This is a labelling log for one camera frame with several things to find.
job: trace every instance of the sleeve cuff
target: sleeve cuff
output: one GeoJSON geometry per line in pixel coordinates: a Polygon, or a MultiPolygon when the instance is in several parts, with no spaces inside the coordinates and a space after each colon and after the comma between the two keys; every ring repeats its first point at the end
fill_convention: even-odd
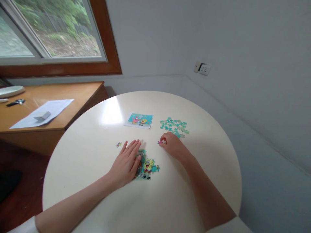
{"type": "Polygon", "coordinates": [[[17,228],[14,228],[8,233],[39,233],[36,227],[35,217],[28,219],[22,225],[18,226],[17,228]]]}

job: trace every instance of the wall socket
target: wall socket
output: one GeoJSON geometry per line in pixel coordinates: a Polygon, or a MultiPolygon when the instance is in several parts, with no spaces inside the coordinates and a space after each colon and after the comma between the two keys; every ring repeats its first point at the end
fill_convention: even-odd
{"type": "Polygon", "coordinates": [[[211,65],[202,64],[201,67],[200,67],[200,74],[208,75],[208,73],[210,72],[211,67],[212,67],[211,65]]]}
{"type": "Polygon", "coordinates": [[[198,61],[198,62],[195,64],[194,69],[193,69],[193,71],[194,71],[195,73],[197,73],[197,72],[199,71],[199,69],[200,69],[200,67],[201,67],[201,64],[202,64],[202,62],[200,62],[200,61],[198,61]]]}

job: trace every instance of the patrick star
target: patrick star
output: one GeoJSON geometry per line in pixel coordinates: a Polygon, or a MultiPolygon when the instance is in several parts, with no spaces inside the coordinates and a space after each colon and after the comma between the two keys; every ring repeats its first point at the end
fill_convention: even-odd
{"type": "Polygon", "coordinates": [[[132,118],[132,119],[133,119],[132,124],[134,124],[134,125],[136,125],[137,122],[139,121],[138,116],[135,119],[134,118],[132,118]]]}

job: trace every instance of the table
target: table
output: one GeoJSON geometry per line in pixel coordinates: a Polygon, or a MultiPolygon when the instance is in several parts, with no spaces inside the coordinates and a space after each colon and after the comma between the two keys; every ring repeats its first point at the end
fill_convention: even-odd
{"type": "Polygon", "coordinates": [[[23,105],[0,104],[0,139],[30,151],[51,156],[66,129],[85,111],[108,99],[103,82],[46,84],[26,86],[25,92],[12,96],[9,102],[25,99],[23,105]],[[74,99],[49,124],[10,129],[15,123],[49,100],[74,99]]]}
{"type": "Polygon", "coordinates": [[[187,122],[182,142],[239,214],[242,183],[234,148],[217,121],[179,96],[131,92],[105,100],[80,116],[65,132],[50,159],[43,186],[43,209],[106,174],[121,150],[118,142],[142,139],[141,149],[160,165],[149,181],[132,181],[106,197],[74,232],[204,232],[188,177],[157,141],[161,120],[187,122]],[[129,113],[154,115],[150,129],[123,126],[129,113]]]}

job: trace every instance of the white sleeve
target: white sleeve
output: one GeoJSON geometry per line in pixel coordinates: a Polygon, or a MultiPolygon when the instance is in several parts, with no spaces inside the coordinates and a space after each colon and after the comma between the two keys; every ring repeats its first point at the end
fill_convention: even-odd
{"type": "Polygon", "coordinates": [[[28,219],[22,225],[14,228],[8,233],[39,233],[35,223],[35,217],[28,219]]]}
{"type": "Polygon", "coordinates": [[[231,221],[210,229],[206,233],[252,233],[252,231],[245,225],[245,223],[239,218],[235,217],[231,221]]]}

